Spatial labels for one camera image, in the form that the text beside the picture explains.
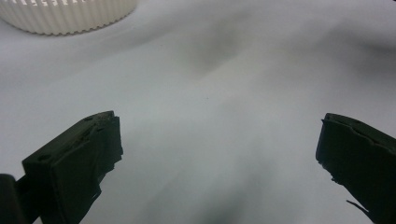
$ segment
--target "black plastic part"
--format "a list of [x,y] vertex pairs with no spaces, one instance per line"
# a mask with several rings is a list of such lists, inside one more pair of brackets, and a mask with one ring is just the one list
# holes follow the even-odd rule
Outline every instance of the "black plastic part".
[[316,158],[374,223],[396,223],[396,139],[356,119],[327,114]]
[[[32,223],[38,216],[44,224],[79,223],[121,155],[120,119],[112,111],[82,119],[23,160],[26,176],[17,183],[0,176],[0,190],[10,197],[0,198],[0,223]],[[3,219],[7,210],[16,218]]]

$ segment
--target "ribbed edge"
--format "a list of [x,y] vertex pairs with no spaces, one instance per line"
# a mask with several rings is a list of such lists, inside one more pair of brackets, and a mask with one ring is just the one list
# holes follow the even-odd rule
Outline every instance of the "ribbed edge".
[[137,0],[0,0],[0,17],[31,33],[89,31],[128,15]]

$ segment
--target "white surface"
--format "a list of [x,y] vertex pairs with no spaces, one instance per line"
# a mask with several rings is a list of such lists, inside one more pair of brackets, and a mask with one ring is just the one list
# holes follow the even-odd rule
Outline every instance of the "white surface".
[[123,160],[82,223],[370,223],[315,160],[327,112],[396,136],[396,3],[147,0],[84,35],[0,21],[0,170],[79,119]]

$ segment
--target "white ribbed object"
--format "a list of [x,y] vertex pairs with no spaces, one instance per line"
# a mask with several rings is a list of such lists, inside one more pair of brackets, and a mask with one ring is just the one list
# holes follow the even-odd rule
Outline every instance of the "white ribbed object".
[[0,0],[0,17],[31,33],[66,35],[108,25],[137,0]]

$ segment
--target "white cloth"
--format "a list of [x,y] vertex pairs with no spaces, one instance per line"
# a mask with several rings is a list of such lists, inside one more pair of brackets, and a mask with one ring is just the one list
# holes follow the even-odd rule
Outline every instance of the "white cloth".
[[368,224],[315,151],[327,112],[396,136],[395,9],[146,0],[65,37],[0,21],[0,172],[114,110],[123,160],[81,223]]

